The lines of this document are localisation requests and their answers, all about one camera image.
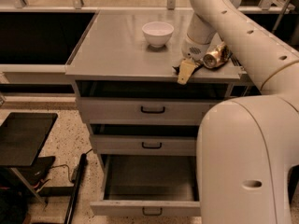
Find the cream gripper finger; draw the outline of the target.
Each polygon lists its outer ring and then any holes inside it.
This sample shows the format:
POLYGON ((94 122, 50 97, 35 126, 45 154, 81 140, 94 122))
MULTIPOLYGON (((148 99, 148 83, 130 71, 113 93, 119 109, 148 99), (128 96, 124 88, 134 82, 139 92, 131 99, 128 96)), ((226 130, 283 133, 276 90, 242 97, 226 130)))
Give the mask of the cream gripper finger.
POLYGON ((178 71, 178 84, 185 85, 192 73, 198 68, 199 65, 193 59, 184 59, 179 65, 178 71))

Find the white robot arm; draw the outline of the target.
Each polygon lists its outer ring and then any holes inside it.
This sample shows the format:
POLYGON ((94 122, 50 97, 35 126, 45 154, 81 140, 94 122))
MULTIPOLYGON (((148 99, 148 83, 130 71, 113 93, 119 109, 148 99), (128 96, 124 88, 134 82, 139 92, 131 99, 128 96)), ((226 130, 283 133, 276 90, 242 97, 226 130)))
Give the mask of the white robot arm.
POLYGON ((259 90, 201 121, 202 224, 292 224, 288 173, 299 164, 299 54, 241 13, 240 0, 190 0, 195 41, 218 33, 259 90))

